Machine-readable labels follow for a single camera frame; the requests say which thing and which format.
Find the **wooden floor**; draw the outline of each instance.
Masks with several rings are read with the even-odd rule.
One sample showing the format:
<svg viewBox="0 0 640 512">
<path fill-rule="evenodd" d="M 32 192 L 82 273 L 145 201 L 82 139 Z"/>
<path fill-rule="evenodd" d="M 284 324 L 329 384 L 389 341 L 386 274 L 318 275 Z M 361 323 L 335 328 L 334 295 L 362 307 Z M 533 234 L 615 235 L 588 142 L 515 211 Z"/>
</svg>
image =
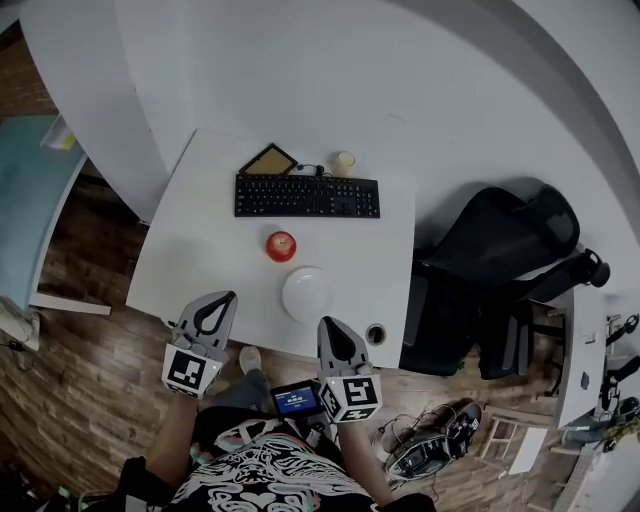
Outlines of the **wooden floor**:
<svg viewBox="0 0 640 512">
<path fill-rule="evenodd" d="M 113 313 L 41 310 L 43 348 L 35 357 L 18 360 L 18 354 L 0 350 L 0 431 L 12 445 L 3 456 L 17 458 L 40 489 L 63 485 L 73 493 L 113 489 L 124 460 L 147 452 L 171 399 L 160 381 L 169 330 L 124 305 L 146 228 L 93 174 L 80 176 L 64 208 L 40 288 L 110 304 Z M 216 389 L 240 377 L 238 346 L 231 347 L 232 363 Z M 315 360 L 273 351 L 263 355 L 273 385 L 317 373 Z M 527 402 L 550 387 L 543 357 L 525 378 L 492 382 L 480 380 L 473 355 L 466 370 L 450 379 L 384 370 L 385 406 L 372 430 L 398 414 L 416 416 L 463 397 Z M 476 436 L 475 450 L 488 423 Z M 439 473 L 433 487 L 430 479 L 398 492 L 439 496 L 439 511 L 524 510 L 524 480 L 498 480 L 498 473 L 466 457 Z"/>
</svg>

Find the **white desk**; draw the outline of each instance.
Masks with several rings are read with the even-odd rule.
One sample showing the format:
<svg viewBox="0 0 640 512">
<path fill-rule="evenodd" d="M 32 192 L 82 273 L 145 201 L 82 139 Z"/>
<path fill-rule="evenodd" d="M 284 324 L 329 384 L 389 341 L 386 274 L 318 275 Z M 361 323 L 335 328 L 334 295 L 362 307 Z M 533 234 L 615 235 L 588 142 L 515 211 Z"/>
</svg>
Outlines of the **white desk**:
<svg viewBox="0 0 640 512">
<path fill-rule="evenodd" d="M 71 187 L 87 160 L 40 145 L 56 116 L 25 116 L 0 124 L 0 296 L 29 305 L 108 315 L 111 308 L 38 292 L 38 281 Z"/>
<path fill-rule="evenodd" d="M 369 326 L 382 324 L 387 339 L 367 347 L 370 359 L 376 366 L 397 367 L 409 296 L 415 189 L 391 169 L 358 168 L 358 177 L 379 180 L 380 219 L 235 218 L 235 174 L 268 142 L 195 133 L 149 229 L 127 305 L 176 321 L 191 300 L 233 290 L 238 295 L 233 339 L 316 357 L 317 323 L 291 319 L 281 292 L 293 270 L 317 266 L 333 291 L 326 314 L 363 337 Z M 301 162 L 323 163 L 317 155 L 284 149 Z M 287 263 L 271 261 L 264 251 L 268 235 L 279 229 L 298 244 Z"/>
<path fill-rule="evenodd" d="M 598 405 L 607 345 L 604 295 L 593 286 L 576 286 L 559 298 L 566 308 L 566 349 L 556 409 L 558 427 Z M 582 375 L 589 376 L 583 389 Z"/>
</svg>

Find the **shoe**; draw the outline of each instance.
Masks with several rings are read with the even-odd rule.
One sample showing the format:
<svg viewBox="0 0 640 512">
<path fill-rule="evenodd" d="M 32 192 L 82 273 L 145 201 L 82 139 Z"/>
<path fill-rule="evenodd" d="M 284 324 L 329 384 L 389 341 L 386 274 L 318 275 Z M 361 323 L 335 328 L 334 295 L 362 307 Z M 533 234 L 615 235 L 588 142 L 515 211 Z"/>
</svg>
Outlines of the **shoe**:
<svg viewBox="0 0 640 512">
<path fill-rule="evenodd" d="M 262 356 L 256 347 L 243 347 L 238 361 L 245 375 L 251 370 L 262 371 Z"/>
</svg>

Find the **graphic print shirt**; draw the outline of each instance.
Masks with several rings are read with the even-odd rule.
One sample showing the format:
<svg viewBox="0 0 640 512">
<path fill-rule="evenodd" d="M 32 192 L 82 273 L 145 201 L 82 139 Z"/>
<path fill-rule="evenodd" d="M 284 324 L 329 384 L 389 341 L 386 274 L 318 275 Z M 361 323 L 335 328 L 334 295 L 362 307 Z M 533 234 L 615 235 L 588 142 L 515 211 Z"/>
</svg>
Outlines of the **graphic print shirt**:
<svg viewBox="0 0 640 512">
<path fill-rule="evenodd" d="M 118 487 L 121 505 L 104 510 L 124 505 L 126 512 L 435 512 L 421 494 L 379 509 L 341 467 L 335 445 L 327 440 L 324 447 L 311 448 L 292 422 L 249 410 L 213 409 L 209 418 L 215 415 L 216 426 L 221 417 L 236 426 L 212 436 L 210 422 L 199 418 L 191 448 L 195 469 L 177 492 L 147 472 L 144 459 L 130 459 Z"/>
</svg>

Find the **black office chair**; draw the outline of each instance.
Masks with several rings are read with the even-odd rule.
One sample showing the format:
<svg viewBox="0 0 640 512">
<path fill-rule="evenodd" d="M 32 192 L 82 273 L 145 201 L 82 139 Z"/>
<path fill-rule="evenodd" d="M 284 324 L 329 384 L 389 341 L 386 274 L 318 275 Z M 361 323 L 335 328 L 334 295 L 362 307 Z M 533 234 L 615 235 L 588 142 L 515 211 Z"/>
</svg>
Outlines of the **black office chair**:
<svg viewBox="0 0 640 512">
<path fill-rule="evenodd" d="M 481 377 L 525 375 L 533 356 L 534 333 L 565 341 L 564 329 L 534 323 L 534 303 L 548 302 L 579 284 L 599 288 L 610 275 L 609 265 L 586 249 L 533 279 L 512 281 L 485 296 L 475 334 Z"/>
<path fill-rule="evenodd" d="M 525 372 L 533 352 L 529 301 L 581 282 L 601 286 L 609 269 L 589 251 L 514 280 L 569 256 L 579 236 L 571 206 L 548 185 L 528 202 L 495 187 L 476 194 L 435 249 L 414 251 L 400 368 L 453 375 L 478 343 L 483 378 Z"/>
</svg>

